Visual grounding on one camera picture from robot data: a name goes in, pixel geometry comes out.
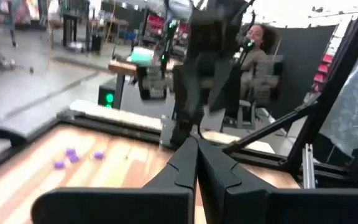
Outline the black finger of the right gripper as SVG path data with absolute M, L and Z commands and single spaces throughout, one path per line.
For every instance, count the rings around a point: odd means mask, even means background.
M 194 64 L 173 67 L 173 91 L 175 94 L 174 111 L 177 120 L 200 124 L 204 115 L 201 104 L 201 75 Z
M 211 112 L 225 109 L 225 115 L 237 118 L 241 89 L 241 67 L 231 63 L 217 63 L 211 89 Z

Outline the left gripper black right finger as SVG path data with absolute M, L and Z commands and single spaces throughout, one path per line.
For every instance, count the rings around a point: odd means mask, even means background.
M 358 224 L 358 189 L 278 189 L 200 140 L 207 224 Z

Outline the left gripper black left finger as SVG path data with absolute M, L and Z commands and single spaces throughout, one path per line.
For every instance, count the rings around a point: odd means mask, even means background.
M 37 198 L 33 224 L 194 224 L 198 142 L 188 137 L 141 188 L 69 187 Z

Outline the pale teal storage box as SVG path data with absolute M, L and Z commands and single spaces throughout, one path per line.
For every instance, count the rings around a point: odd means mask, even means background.
M 154 57 L 154 50 L 144 47 L 134 47 L 130 61 L 139 65 L 149 65 L 152 63 Z

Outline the grey stool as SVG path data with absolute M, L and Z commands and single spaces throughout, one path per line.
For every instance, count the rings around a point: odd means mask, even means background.
M 237 112 L 237 129 L 255 129 L 256 125 L 256 102 L 250 103 L 249 101 L 240 100 L 239 109 Z

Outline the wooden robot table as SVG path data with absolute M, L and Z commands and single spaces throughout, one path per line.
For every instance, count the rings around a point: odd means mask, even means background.
M 110 61 L 108 68 L 115 73 L 130 75 L 137 80 L 142 101 L 165 101 L 168 93 L 173 93 L 173 67 L 181 62 L 171 59 L 167 63 L 165 72 L 160 65 L 139 65 L 133 62 L 118 60 Z

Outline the silver aluminium bar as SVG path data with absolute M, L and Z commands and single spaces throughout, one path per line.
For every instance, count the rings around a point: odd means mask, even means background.
M 313 145 L 306 144 L 302 150 L 303 187 L 305 189 L 315 188 Z

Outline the black computer with green light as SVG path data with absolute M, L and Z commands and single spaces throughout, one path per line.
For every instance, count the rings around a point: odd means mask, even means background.
M 99 86 L 98 105 L 112 108 L 115 100 L 116 82 L 114 80 L 106 81 Z

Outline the red parts shelf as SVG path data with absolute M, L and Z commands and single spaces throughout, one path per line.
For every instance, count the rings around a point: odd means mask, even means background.
M 157 44 L 162 38 L 163 18 L 149 14 L 147 16 L 142 41 L 145 45 Z

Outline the person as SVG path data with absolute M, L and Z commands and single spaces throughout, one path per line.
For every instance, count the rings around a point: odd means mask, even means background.
M 271 91 L 278 84 L 278 77 L 273 74 L 274 60 L 271 56 L 276 46 L 278 34 L 273 27 L 254 24 L 245 38 L 254 41 L 254 48 L 245 57 L 241 69 L 242 99 L 256 101 L 263 105 L 268 102 Z

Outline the black fabric backdrop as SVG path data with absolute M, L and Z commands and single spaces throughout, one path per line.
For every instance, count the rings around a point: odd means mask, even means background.
M 336 26 L 280 28 L 278 54 L 283 56 L 278 100 L 272 116 L 280 118 L 303 103 Z

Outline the red storage bins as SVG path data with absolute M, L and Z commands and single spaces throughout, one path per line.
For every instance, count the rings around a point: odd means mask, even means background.
M 334 55 L 324 54 L 322 60 L 318 66 L 317 72 L 314 75 L 313 84 L 311 86 L 310 92 L 317 93 L 321 91 L 326 80 L 328 79 L 329 68 L 332 64 Z

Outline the grey plastic sheet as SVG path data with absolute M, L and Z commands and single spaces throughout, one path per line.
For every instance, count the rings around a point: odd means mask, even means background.
M 358 148 L 358 59 L 319 133 L 348 156 Z

